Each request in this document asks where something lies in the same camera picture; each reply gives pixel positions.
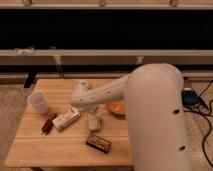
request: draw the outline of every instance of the wooden tabletop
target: wooden tabletop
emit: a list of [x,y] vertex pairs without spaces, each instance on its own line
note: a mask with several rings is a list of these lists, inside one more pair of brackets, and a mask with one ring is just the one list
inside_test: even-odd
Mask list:
[[[90,80],[99,86],[109,80]],[[63,113],[69,105],[69,95],[75,80],[38,80],[34,91],[47,94],[49,111],[42,116],[27,106],[19,125],[7,160],[6,167],[72,167],[72,166],[130,166],[132,154],[124,118],[110,114],[100,105],[97,116],[101,118],[101,130],[96,135],[112,142],[110,152],[105,154],[85,144],[89,135],[87,114],[81,112],[79,120],[62,132],[55,128],[48,135],[41,135],[41,128],[52,113]]]

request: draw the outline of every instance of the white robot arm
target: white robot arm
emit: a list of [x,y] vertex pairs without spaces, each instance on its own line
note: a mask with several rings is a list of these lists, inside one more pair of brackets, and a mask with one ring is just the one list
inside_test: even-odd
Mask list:
[[182,88],[174,66],[149,64],[94,89],[79,81],[70,103],[88,107],[124,98],[135,171],[191,171]]

